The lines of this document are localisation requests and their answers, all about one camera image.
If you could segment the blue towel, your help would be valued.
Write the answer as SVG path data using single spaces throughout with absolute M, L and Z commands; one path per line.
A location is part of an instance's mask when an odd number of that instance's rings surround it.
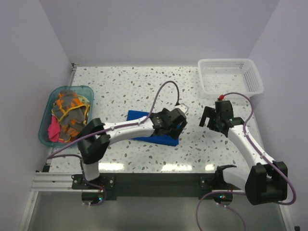
M 147 116 L 148 112 L 142 112 L 142 111 L 136 111 L 136 110 L 129 110 L 127 121 L 129 120 L 135 120 L 144 116 Z M 173 139 L 168 135 L 163 136 L 152 136 L 152 137 L 138 137 L 133 138 L 133 140 L 136 141 L 144 141 L 154 144 L 161 144 L 161 145 L 167 145 L 167 146 L 177 146 L 179 144 L 179 139 Z

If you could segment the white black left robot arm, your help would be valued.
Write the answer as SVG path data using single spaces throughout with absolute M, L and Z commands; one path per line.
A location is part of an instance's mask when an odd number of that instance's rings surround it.
M 164 108 L 161 112 L 125 122 L 103 123 L 99 118 L 91 120 L 76 140 L 82 156 L 84 185 L 89 189 L 99 186 L 99 161 L 114 143 L 139 137 L 169 136 L 178 139 L 187 125 L 187 111 L 187 106 L 179 104 L 171 111 Z

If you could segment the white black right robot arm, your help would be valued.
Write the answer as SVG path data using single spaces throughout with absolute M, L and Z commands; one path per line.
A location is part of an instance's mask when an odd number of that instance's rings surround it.
M 236 165 L 218 166 L 210 180 L 213 186 L 225 189 L 231 184 L 243 190 L 252 205 L 277 203 L 287 198 L 286 164 L 275 161 L 250 136 L 244 120 L 234 117 L 230 101 L 216 101 L 214 108 L 206 106 L 199 125 L 225 135 L 250 168 L 239 171 Z

